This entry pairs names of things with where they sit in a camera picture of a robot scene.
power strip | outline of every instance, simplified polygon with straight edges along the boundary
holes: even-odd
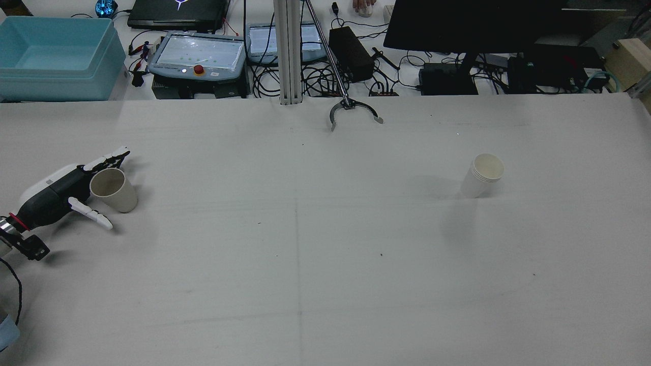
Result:
[[[384,22],[389,23],[391,21],[391,15],[393,15],[393,5],[384,6]]]

laptop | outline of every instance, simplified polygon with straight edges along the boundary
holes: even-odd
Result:
[[[136,29],[216,31],[228,0],[136,0],[127,25]]]

plastic storage box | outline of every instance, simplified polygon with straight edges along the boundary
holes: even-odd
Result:
[[[110,19],[9,16],[0,24],[0,100],[107,100],[125,57]]]

red wire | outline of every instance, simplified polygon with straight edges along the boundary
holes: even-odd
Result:
[[[235,32],[235,29],[233,29],[233,27],[230,26],[230,24],[229,24],[229,22],[226,20],[226,18],[221,18],[221,19],[224,21],[224,23],[225,23],[226,25],[228,25],[228,27],[230,28],[231,31]]]

blue led light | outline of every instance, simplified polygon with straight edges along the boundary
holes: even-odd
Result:
[[[114,0],[97,0],[95,14],[99,18],[111,18],[117,8],[118,4]]]

